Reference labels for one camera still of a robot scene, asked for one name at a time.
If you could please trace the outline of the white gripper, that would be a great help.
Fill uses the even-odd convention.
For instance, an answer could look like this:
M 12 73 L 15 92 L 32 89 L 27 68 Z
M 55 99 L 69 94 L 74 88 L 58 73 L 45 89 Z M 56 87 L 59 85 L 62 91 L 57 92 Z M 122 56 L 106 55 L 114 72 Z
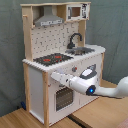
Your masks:
M 70 80 L 73 78 L 73 76 L 70 75 L 70 74 L 60 74 L 60 73 L 57 73 L 57 72 L 53 72 L 51 74 L 51 77 L 54 80 L 58 81 L 60 84 L 65 85 L 65 86 L 68 86 Z

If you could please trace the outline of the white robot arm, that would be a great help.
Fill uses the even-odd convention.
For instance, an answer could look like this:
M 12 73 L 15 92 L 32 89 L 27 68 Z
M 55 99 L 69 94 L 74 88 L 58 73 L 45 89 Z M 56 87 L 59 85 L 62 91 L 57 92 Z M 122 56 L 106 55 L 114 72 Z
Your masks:
M 62 85 L 65 85 L 83 95 L 110 98 L 128 97 L 128 76 L 122 78 L 116 88 L 99 86 L 97 72 L 92 69 L 84 70 L 80 76 L 53 72 L 51 77 Z

